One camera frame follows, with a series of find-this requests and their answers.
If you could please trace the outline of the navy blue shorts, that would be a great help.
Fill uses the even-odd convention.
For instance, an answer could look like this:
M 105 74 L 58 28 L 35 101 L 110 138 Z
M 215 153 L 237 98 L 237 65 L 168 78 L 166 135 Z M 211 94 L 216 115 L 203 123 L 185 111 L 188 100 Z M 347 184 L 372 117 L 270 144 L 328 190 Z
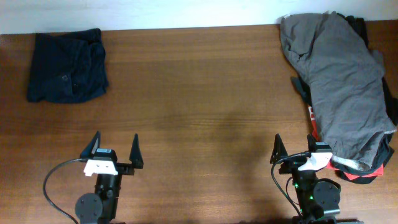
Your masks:
M 106 93 L 106 51 L 99 28 L 36 34 L 27 101 L 84 103 Z

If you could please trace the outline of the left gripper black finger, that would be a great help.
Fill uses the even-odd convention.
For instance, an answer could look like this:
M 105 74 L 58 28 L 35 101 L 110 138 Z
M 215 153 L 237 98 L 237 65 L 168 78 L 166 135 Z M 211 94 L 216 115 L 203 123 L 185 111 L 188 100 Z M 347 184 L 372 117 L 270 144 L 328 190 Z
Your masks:
M 100 146 L 100 132 L 97 131 L 90 143 L 84 148 L 80 154 L 80 159 L 91 159 Z
M 142 158 L 141 150 L 139 147 L 139 136 L 138 134 L 134 135 L 134 139 L 132 142 L 132 147 L 129 155 L 129 160 L 131 161 L 132 167 L 134 169 L 142 169 L 144 167 L 144 161 Z

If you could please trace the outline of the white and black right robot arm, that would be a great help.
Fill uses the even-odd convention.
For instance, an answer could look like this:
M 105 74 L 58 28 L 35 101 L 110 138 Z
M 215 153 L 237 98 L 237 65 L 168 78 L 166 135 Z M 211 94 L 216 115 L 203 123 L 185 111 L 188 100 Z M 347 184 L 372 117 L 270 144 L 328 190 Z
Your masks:
M 281 136 L 275 135 L 270 158 L 272 180 L 297 212 L 294 223 L 336 223 L 335 215 L 340 213 L 341 186 L 331 179 L 317 177 L 317 172 L 331 160 L 331 147 L 325 142 L 316 141 L 310 134 L 307 141 L 307 151 L 289 155 Z M 278 183 L 274 174 L 276 166 L 280 166 L 279 174 L 290 175 L 296 202 Z

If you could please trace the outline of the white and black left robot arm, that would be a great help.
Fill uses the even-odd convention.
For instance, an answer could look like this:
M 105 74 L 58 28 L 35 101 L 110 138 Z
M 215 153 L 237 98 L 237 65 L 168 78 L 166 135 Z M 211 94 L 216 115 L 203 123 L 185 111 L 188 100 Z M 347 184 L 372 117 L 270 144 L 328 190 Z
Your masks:
M 100 132 L 80 154 L 86 163 L 83 169 L 87 177 L 96 176 L 95 191 L 82 195 L 75 204 L 75 214 L 81 223 L 110 223 L 116 217 L 122 178 L 134 175 L 144 167 L 139 137 L 134 136 L 129 162 L 118 162 L 115 150 L 100 147 Z

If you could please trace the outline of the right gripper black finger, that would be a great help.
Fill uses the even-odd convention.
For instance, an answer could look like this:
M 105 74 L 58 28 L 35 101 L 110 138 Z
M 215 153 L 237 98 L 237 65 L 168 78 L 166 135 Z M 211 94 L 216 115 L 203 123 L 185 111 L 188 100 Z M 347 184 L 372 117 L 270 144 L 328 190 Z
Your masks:
M 308 134 L 307 141 L 308 141 L 308 151 L 315 152 L 317 150 L 317 140 L 313 137 L 312 134 Z
M 275 135 L 274 148 L 272 150 L 270 164 L 275 164 L 277 161 L 284 159 L 288 156 L 282 138 L 279 134 Z

